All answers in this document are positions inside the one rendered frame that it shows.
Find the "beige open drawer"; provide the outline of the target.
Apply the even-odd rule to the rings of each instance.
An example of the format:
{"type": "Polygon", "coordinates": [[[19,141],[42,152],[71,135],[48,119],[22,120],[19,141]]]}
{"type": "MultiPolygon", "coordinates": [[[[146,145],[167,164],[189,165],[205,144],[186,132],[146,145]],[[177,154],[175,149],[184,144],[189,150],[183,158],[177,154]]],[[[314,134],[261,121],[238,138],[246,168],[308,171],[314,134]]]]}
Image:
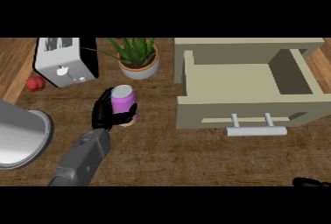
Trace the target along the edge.
{"type": "Polygon", "coordinates": [[[198,65],[183,53],[178,129],[263,126],[264,114],[276,126],[295,127],[331,115],[331,94],[322,92],[295,49],[282,49],[264,64],[198,65]]]}

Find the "beige cabinet body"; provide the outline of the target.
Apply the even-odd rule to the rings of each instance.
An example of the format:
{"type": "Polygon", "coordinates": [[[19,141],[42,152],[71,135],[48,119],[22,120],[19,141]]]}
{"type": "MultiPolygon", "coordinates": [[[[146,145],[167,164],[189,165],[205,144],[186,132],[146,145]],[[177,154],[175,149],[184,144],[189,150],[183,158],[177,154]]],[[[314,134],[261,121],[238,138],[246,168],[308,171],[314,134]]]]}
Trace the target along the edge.
{"type": "Polygon", "coordinates": [[[306,58],[325,43],[322,38],[175,38],[174,82],[183,75],[183,52],[192,51],[199,66],[267,65],[282,95],[307,95],[306,58]]]}

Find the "purple can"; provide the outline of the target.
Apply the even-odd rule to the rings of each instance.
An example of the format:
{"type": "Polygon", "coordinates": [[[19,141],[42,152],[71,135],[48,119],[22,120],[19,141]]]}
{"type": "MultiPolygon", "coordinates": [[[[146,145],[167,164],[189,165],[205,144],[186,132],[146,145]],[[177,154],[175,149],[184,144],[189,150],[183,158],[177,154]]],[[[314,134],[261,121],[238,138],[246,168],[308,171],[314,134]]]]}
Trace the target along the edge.
{"type": "Polygon", "coordinates": [[[115,115],[128,112],[131,105],[136,103],[134,91],[130,85],[115,86],[110,90],[110,105],[115,115]]]}

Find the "large grey metal pot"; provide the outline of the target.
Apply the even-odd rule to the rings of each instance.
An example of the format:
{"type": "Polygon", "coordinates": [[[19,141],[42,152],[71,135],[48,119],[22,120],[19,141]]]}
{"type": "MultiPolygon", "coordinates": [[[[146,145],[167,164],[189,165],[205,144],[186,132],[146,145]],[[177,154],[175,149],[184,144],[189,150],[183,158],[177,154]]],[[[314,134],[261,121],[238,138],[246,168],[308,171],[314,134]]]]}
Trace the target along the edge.
{"type": "Polygon", "coordinates": [[[42,154],[54,133],[51,117],[0,100],[0,170],[29,165],[42,154]]]}

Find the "silver toaster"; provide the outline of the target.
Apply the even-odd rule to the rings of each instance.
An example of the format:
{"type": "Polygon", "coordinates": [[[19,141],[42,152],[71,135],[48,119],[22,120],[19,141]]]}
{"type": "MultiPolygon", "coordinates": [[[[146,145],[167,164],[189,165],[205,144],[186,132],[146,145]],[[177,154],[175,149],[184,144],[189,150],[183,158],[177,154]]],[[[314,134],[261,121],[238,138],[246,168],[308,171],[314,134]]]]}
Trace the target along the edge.
{"type": "Polygon", "coordinates": [[[38,38],[32,68],[45,80],[65,88],[99,77],[94,38],[38,38]]]}

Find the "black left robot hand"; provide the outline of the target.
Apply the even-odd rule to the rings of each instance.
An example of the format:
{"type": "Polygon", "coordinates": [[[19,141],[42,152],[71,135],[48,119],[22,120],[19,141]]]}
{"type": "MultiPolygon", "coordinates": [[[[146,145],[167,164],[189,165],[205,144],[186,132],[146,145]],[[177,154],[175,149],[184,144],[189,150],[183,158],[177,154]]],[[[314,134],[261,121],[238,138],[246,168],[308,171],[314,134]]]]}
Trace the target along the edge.
{"type": "Polygon", "coordinates": [[[137,104],[133,104],[128,111],[113,114],[110,103],[110,90],[108,88],[97,98],[91,111],[91,128],[110,130],[113,125],[128,124],[133,121],[133,116],[137,111],[137,104]]]}

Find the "potted green plant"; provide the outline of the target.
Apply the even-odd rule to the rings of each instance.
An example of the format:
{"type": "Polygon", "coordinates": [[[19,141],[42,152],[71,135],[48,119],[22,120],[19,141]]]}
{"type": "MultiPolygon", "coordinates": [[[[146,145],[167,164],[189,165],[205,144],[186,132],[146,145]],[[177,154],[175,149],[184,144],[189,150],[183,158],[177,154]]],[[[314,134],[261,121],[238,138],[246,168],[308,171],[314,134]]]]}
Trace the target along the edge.
{"type": "Polygon", "coordinates": [[[90,49],[90,51],[116,60],[121,72],[128,78],[147,79],[156,73],[161,62],[155,38],[119,38],[121,44],[108,38],[108,42],[116,51],[115,55],[97,49],[90,49]]]}

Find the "red bell pepper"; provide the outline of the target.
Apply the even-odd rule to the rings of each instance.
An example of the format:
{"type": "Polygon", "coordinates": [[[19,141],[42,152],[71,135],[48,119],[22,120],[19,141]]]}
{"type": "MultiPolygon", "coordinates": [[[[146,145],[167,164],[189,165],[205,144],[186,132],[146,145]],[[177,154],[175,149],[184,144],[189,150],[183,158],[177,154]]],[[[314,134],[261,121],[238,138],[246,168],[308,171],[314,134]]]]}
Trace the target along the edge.
{"type": "Polygon", "coordinates": [[[44,78],[32,76],[25,80],[25,87],[31,92],[41,91],[45,87],[44,78]]]}

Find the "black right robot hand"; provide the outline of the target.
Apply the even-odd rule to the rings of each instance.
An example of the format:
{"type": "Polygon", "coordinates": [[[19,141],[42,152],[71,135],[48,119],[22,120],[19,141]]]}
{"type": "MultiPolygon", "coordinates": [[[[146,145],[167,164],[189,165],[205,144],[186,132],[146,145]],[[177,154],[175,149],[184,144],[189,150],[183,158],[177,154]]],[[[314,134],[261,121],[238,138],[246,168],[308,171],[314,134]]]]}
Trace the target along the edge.
{"type": "Polygon", "coordinates": [[[331,186],[331,183],[319,182],[317,180],[310,178],[294,178],[292,185],[294,186],[331,186]]]}

